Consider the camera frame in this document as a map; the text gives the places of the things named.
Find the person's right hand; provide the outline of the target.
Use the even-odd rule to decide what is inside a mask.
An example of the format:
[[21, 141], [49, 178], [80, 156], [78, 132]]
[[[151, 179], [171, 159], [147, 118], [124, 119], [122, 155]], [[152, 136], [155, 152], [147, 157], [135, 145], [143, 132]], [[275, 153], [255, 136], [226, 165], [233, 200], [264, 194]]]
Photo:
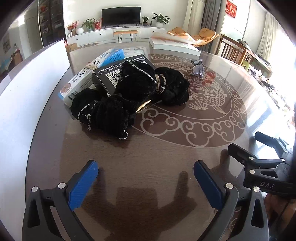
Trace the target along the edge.
[[271, 218], [273, 212], [278, 215], [277, 227], [280, 232], [284, 231], [295, 214], [295, 199], [286, 200], [279, 196], [268, 193], [264, 199], [266, 213]]

